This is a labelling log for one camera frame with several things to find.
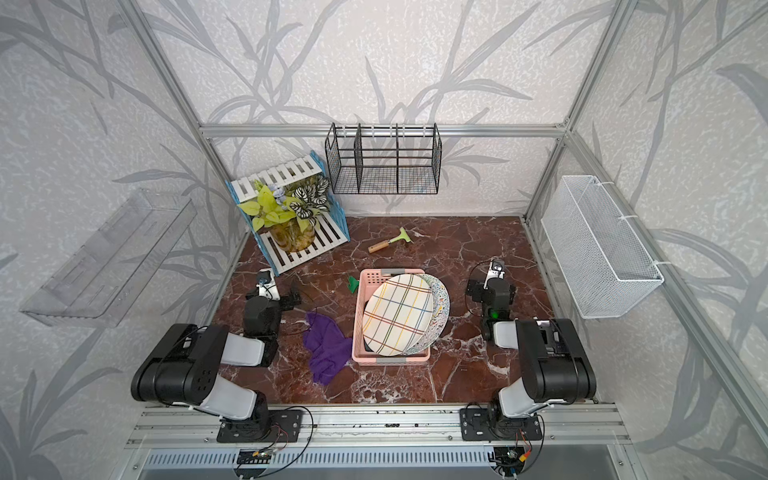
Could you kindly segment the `colourful patterned round plate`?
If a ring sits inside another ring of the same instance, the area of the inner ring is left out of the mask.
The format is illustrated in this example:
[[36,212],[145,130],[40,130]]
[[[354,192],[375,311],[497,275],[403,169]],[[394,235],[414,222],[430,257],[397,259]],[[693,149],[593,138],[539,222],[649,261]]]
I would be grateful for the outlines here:
[[420,274],[420,277],[432,290],[433,316],[424,335],[405,351],[408,355],[428,350],[442,333],[450,313],[450,298],[443,282],[430,274]]

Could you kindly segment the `purple cloth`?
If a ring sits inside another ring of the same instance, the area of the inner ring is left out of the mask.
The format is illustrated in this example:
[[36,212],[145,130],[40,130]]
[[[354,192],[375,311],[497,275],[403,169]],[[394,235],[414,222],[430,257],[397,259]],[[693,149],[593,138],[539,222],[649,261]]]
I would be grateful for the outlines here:
[[313,382],[329,385],[351,359],[353,339],[346,337],[330,317],[311,311],[303,345],[310,352],[309,370]]

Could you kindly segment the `striped plaid round plate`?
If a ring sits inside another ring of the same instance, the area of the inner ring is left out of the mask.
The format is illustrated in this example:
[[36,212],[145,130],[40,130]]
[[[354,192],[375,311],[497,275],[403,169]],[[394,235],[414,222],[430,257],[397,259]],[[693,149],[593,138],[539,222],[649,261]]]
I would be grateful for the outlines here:
[[431,287],[420,275],[391,277],[364,304],[364,345],[380,356],[405,355],[424,336],[433,307]]

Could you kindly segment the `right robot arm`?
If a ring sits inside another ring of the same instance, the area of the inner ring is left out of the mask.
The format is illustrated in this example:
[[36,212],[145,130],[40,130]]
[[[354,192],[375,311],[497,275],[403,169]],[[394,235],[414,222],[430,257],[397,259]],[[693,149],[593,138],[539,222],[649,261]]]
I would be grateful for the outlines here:
[[484,337],[518,354],[520,377],[498,390],[486,407],[459,411],[465,441],[541,440],[540,412],[553,405],[591,399],[597,390],[594,370],[569,319],[513,320],[509,307],[514,286],[498,277],[470,279],[466,294],[481,304]]

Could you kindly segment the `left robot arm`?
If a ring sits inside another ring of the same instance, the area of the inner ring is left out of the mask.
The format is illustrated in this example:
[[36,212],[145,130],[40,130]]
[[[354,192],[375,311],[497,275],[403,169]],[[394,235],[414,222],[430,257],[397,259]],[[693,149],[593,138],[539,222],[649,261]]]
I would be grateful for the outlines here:
[[217,417],[219,443],[294,443],[302,412],[270,411],[266,395],[222,377],[222,365],[267,368],[274,361],[282,313],[301,303],[292,292],[246,296],[242,334],[226,325],[172,325],[138,368],[131,395],[139,402],[185,405]]

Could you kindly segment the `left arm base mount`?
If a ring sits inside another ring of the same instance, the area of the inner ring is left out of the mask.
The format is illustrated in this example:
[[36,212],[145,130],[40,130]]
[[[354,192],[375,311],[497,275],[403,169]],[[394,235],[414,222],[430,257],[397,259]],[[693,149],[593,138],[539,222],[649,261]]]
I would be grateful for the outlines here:
[[259,420],[225,419],[216,441],[232,443],[295,443],[301,429],[303,411],[300,409],[270,410]]

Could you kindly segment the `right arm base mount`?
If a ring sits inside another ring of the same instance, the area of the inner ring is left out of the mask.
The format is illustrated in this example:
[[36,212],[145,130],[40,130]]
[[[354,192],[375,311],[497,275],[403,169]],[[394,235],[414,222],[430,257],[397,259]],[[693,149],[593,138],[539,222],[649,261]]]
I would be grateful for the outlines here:
[[538,419],[530,416],[509,418],[477,405],[459,410],[459,424],[464,441],[543,439],[542,423]]

